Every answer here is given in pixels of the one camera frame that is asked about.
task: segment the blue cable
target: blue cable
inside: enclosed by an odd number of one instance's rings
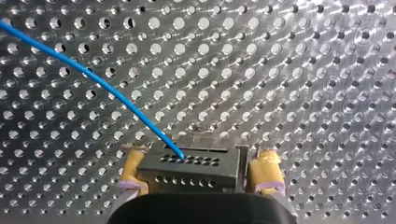
[[[184,160],[185,156],[184,153],[173,143],[171,139],[169,139],[162,131],[155,126],[151,120],[149,120],[140,110],[132,104],[122,93],[117,91],[113,86],[108,84],[104,79],[97,76],[94,72],[90,71],[88,68],[84,67],[83,65],[76,63],[72,59],[62,55],[61,53],[56,52],[55,50],[51,49],[50,47],[34,40],[29,35],[15,29],[14,27],[6,24],[3,21],[0,21],[0,29],[3,29],[7,33],[16,36],[21,41],[25,42],[28,45],[31,45],[37,49],[40,49],[44,53],[67,63],[69,66],[74,67],[79,72],[85,74],[94,82],[99,83],[105,90],[109,91],[113,94],[117,99],[119,99],[123,104],[125,104],[134,114],[136,114],[142,121],[145,123],[158,137],[160,137],[166,145],[168,145],[182,160]]]

